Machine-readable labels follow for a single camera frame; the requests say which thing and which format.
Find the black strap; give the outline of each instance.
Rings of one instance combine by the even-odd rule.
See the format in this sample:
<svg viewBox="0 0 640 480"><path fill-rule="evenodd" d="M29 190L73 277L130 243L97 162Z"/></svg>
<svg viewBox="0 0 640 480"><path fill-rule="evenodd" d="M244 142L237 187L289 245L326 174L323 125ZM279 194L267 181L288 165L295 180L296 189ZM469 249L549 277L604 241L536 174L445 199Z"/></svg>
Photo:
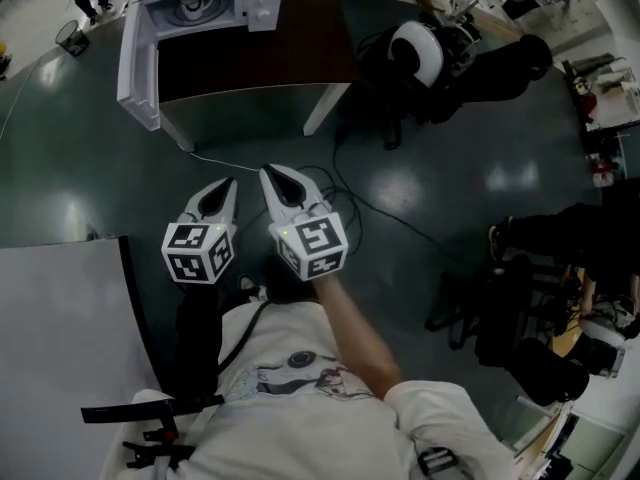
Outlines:
<svg viewBox="0 0 640 480"><path fill-rule="evenodd" d="M225 371L229 367L229 365L233 362L233 360L236 357L238 357L238 354L240 353L240 351L247 344L247 341L249 341L249 338L251 337L251 333L253 332L254 327L258 323L258 318L260 318L260 314L262 313L264 308L266 308L269 304L271 304L270 300L263 302L261 306L253 314L253 317L251 318L251 321L249 322L249 325L244 331L244 334L242 335L242 338L240 338L240 341L238 342L238 344L229 353L229 355L225 357L224 361L222 361L220 366L218 366L218 375L220 375L223 371Z"/></svg>

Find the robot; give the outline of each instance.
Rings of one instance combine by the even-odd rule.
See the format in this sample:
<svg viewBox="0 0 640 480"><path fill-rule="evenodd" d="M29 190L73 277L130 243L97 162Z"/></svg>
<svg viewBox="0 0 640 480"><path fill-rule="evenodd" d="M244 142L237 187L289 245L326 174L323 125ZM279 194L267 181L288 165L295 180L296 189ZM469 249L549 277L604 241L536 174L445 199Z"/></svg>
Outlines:
<svg viewBox="0 0 640 480"><path fill-rule="evenodd" d="M271 217L269 233L302 281L340 270L349 244L340 220L311 178L282 165L259 173ZM177 283L215 284L235 254L238 182L218 180L189 199L167 227L162 255Z"/></svg>

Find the white cup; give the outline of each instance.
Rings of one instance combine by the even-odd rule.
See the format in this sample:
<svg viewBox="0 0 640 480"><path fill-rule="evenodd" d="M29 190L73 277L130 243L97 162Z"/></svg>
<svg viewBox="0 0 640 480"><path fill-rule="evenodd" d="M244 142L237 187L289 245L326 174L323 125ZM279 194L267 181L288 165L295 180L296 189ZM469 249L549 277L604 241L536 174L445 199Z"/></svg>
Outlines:
<svg viewBox="0 0 640 480"><path fill-rule="evenodd" d="M195 21L202 18L202 13L206 11L213 0L180 0L180 7L184 17L189 21Z"/></svg>

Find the table leg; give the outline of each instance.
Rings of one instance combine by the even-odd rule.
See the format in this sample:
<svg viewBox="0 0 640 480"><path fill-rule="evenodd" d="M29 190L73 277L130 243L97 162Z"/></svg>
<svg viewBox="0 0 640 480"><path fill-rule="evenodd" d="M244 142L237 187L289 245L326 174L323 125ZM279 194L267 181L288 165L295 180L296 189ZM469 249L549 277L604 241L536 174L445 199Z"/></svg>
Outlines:
<svg viewBox="0 0 640 480"><path fill-rule="evenodd" d="M335 107L338 100L342 97L345 91L349 88L351 84L349 83L340 83L340 84L329 84L325 89L324 93L318 100L313 112L307 119L307 122L304 124L302 128L302 133L305 137L309 135L313 135L318 127L324 121L324 118L327 117L331 109Z"/></svg>
<svg viewBox="0 0 640 480"><path fill-rule="evenodd" d="M189 138L189 136L184 132L182 128L176 125L174 122L170 121L162 110L160 111L160 126L162 129L175 140L180 146L180 149L186 151L187 153L193 153L196 150L193 141Z"/></svg>

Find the black trash bin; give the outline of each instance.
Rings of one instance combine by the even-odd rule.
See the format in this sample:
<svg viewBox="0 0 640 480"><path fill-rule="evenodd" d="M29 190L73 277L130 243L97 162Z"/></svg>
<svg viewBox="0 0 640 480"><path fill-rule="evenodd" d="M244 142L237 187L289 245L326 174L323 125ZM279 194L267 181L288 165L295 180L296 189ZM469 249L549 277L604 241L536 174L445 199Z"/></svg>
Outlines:
<svg viewBox="0 0 640 480"><path fill-rule="evenodd" d="M70 55L77 57L89 46L89 39L84 35L76 20L70 21L60 29L56 36L56 43Z"/></svg>

